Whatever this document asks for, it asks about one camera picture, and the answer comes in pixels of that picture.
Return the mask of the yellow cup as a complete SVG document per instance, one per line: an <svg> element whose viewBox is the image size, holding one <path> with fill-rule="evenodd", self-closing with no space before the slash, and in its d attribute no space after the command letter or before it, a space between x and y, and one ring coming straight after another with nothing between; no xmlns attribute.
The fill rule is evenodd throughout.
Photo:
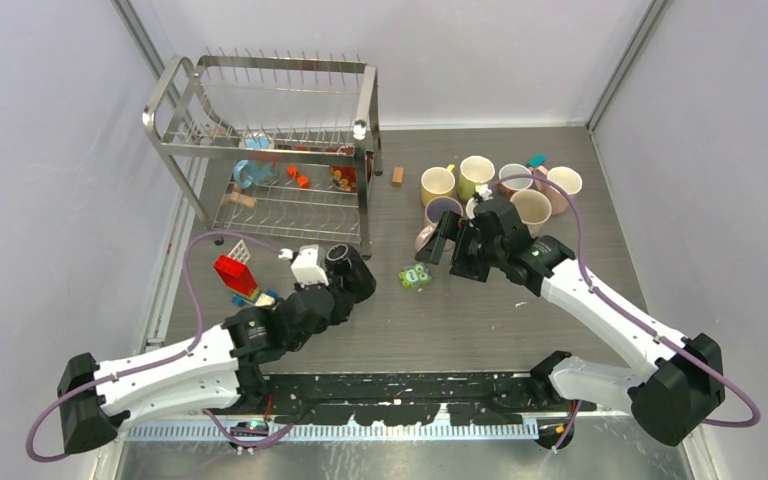
<svg viewBox="0 0 768 480"><path fill-rule="evenodd" d="M451 197L456 184L455 166L431 167L420 177L420 195L424 206L438 197Z"/></svg>

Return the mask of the beige patterned mug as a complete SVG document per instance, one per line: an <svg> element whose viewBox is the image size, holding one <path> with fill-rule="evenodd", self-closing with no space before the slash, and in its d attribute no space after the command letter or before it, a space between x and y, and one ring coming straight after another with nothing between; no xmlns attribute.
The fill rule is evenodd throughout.
<svg viewBox="0 0 768 480"><path fill-rule="evenodd" d="M520 190L510 197L520 220L532 236L537 236L542 227L552 216L550 200L536 190Z"/></svg>

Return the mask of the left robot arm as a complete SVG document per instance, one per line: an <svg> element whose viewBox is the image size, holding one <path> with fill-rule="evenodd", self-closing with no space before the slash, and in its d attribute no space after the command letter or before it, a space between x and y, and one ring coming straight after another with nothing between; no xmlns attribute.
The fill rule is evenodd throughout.
<svg viewBox="0 0 768 480"><path fill-rule="evenodd" d="M269 306L247 306L186 341L126 359L73 357L58 387L63 446L84 453L142 421L189 411L258 412L270 389L260 367L345 322L373 287L338 281L299 287Z"/></svg>

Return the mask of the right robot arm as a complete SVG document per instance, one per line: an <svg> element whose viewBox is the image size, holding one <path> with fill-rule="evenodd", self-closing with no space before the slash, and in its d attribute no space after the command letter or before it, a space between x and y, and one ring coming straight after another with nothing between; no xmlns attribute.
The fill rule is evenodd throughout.
<svg viewBox="0 0 768 480"><path fill-rule="evenodd" d="M626 362L620 368L552 353L530 371L531 397L540 408L584 400L629 413L653 439L676 446L723 403L715 340L687 337L617 295L572 249L552 236L533 236L509 201L483 201L472 218L444 213L416 261L439 263L447 242L454 244L450 274L484 282L496 268L571 314Z"/></svg>

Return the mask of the blue patterned mug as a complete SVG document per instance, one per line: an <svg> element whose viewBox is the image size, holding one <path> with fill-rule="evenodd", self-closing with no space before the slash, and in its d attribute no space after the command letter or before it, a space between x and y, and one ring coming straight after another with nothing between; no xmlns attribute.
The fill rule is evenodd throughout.
<svg viewBox="0 0 768 480"><path fill-rule="evenodd" d="M239 147L248 149L272 149L274 142L263 133L247 134ZM269 186L279 179L279 167L276 162L255 161L248 158L239 160L233 169L233 180L242 189L251 186Z"/></svg>

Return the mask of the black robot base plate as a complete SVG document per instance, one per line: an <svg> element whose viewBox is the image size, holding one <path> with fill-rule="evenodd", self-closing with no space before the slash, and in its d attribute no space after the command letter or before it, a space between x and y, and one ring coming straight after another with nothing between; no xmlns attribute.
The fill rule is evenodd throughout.
<svg viewBox="0 0 768 480"><path fill-rule="evenodd" d="M275 374L254 393L215 409L270 413L299 425L428 425L446 412L453 426L513 425L519 414L570 413L572 402L526 373Z"/></svg>

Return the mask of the pink faceted mug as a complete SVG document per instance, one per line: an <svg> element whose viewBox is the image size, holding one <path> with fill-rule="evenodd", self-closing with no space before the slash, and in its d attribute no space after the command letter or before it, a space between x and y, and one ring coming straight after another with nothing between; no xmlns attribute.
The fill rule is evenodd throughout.
<svg viewBox="0 0 768 480"><path fill-rule="evenodd" d="M568 209L569 202L564 194L575 198L583 187L580 174L567 166L556 166L549 169L538 167L533 171L533 174L536 177L534 184L548 198L553 216Z"/></svg>

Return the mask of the pale pink marbled mug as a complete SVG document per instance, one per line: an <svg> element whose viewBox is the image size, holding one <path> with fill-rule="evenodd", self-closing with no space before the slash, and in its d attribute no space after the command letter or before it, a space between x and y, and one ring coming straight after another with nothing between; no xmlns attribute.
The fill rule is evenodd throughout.
<svg viewBox="0 0 768 480"><path fill-rule="evenodd" d="M426 245L434 229L439 225L446 212L454 212L462 215L463 206L456 199L447 196L433 198L426 205L424 211L424 227L418 233L414 241L414 250L416 252L419 252Z"/></svg>

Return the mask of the black cup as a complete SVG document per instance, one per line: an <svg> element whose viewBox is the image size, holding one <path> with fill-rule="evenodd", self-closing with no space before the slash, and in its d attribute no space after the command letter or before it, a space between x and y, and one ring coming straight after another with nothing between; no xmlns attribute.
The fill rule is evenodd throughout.
<svg viewBox="0 0 768 480"><path fill-rule="evenodd" d="M353 246L340 243L330 247L325 256L326 271L331 280L347 292L354 303L361 303L376 291L377 281L361 253Z"/></svg>

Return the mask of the salmon floral mug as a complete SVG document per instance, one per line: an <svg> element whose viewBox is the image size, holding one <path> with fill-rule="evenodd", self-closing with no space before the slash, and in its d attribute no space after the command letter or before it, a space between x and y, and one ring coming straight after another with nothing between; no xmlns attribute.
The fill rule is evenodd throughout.
<svg viewBox="0 0 768 480"><path fill-rule="evenodd" d="M498 171L498 183L496 191L500 195L510 198L513 194L528 190L532 187L532 172L523 164L510 163L502 166Z"/></svg>

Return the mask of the lime green mug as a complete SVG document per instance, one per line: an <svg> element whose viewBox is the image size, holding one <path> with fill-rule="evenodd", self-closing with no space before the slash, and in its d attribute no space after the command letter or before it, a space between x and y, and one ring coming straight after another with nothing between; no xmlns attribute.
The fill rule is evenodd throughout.
<svg viewBox="0 0 768 480"><path fill-rule="evenodd" d="M464 158L458 167L457 196L466 203L480 184L487 184L495 178L495 166L491 160L479 155Z"/></svg>

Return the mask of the light blue mug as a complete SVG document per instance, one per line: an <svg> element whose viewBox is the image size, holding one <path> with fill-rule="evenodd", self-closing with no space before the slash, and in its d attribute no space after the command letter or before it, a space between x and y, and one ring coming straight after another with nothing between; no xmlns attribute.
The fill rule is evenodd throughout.
<svg viewBox="0 0 768 480"><path fill-rule="evenodd" d="M475 197L470 198L469 201L466 203L464 211L465 211L466 217L468 219L474 219L475 218L475 216L476 216L475 209L476 209L477 205L478 205L478 201L477 201L477 199Z"/></svg>

